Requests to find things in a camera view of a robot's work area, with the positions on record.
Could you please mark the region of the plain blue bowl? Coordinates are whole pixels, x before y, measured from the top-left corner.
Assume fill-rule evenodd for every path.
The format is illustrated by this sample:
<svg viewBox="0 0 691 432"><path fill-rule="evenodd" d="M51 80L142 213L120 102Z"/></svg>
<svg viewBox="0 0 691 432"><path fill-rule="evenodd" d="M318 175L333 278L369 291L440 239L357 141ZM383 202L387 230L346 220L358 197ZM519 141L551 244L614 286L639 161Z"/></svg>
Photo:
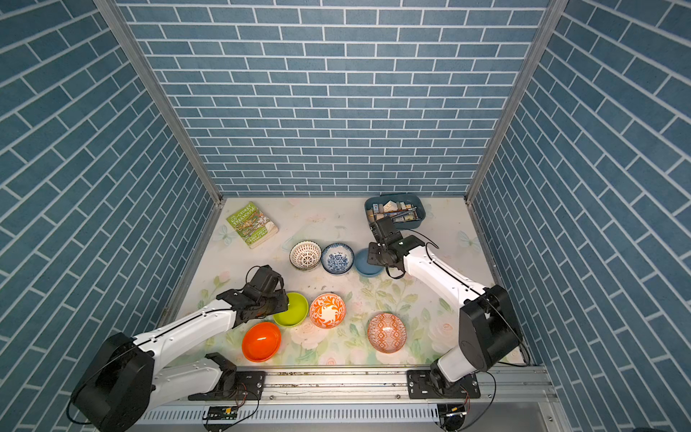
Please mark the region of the plain blue bowl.
<svg viewBox="0 0 691 432"><path fill-rule="evenodd" d="M382 266L376 266L376 265L371 265L367 261L368 259L368 249L364 248L361 249L356 253L356 256L354 257L354 267L356 268L356 271L359 275L366 277L366 278L372 278L376 277L379 275L384 268Z"/></svg>

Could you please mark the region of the lime green bowl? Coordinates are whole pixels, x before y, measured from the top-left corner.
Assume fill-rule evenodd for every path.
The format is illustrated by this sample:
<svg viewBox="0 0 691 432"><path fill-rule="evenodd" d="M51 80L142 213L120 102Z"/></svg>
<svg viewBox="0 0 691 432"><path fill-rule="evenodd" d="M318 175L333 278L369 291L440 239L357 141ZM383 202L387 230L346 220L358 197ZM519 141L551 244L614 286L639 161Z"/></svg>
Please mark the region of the lime green bowl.
<svg viewBox="0 0 691 432"><path fill-rule="evenodd" d="M275 323L284 328L296 327L307 318L310 304L301 293L287 293L288 309L273 316Z"/></svg>

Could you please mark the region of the white brown patterned bowl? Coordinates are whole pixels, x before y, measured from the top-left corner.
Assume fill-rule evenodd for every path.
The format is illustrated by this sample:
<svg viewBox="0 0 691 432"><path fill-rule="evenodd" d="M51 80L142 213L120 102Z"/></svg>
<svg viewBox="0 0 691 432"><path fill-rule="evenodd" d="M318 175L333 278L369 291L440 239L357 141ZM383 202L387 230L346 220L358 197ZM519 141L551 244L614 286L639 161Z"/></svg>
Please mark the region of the white brown patterned bowl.
<svg viewBox="0 0 691 432"><path fill-rule="evenodd" d="M300 271L310 271L320 264L322 250L311 240L301 241L293 246L289 259L292 266Z"/></svg>

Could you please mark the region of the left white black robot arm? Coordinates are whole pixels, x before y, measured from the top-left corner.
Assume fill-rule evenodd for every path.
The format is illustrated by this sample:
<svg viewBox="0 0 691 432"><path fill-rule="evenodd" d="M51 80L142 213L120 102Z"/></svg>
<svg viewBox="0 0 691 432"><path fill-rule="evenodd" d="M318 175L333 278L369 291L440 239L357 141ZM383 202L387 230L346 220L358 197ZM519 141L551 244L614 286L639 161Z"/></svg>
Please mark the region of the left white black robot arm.
<svg viewBox="0 0 691 432"><path fill-rule="evenodd" d="M250 390L238 383L236 365L212 352L172 367L193 347L252 320L287 311L284 279L271 266L253 266L245 285L218 294L198 311L163 327L129 337L109 337L79 379L67 407L99 431L126 431L151 410L171 401L235 399Z"/></svg>

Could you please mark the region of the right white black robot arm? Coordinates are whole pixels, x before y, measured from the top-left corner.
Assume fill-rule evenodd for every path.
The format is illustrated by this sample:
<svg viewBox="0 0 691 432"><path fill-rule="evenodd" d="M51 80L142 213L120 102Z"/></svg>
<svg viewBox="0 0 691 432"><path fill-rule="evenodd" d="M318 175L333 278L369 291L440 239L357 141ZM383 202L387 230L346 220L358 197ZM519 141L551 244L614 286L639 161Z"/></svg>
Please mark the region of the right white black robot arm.
<svg viewBox="0 0 691 432"><path fill-rule="evenodd" d="M437 243L414 232L405 237L392 218L370 224L374 241L367 262L386 270L394 267L437 293L458 311L458 336L452 347L430 365L428 384L443 398L455 397L462 380L488 372L523 344L523 336L509 293L499 285L476 283L454 270L432 250Z"/></svg>

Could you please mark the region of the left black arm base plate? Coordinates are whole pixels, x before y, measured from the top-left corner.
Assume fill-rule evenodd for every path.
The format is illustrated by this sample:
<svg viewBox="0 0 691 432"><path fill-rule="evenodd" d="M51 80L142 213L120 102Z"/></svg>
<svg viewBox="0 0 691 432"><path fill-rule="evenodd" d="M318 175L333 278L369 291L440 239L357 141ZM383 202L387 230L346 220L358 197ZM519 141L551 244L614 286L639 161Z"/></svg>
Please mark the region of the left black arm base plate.
<svg viewBox="0 0 691 432"><path fill-rule="evenodd" d="M236 371L224 373L210 392L190 395L189 401L260 401L266 373L263 371Z"/></svg>

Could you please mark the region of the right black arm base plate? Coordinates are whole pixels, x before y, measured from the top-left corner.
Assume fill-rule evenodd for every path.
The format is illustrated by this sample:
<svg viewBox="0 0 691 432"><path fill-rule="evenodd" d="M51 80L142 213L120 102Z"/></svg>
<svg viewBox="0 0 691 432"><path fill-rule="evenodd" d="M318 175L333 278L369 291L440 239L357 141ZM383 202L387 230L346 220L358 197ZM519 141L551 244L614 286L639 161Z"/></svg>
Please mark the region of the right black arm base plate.
<svg viewBox="0 0 691 432"><path fill-rule="evenodd" d="M437 370L410 369L406 373L408 397L422 399L479 399L480 388L475 374L449 382Z"/></svg>

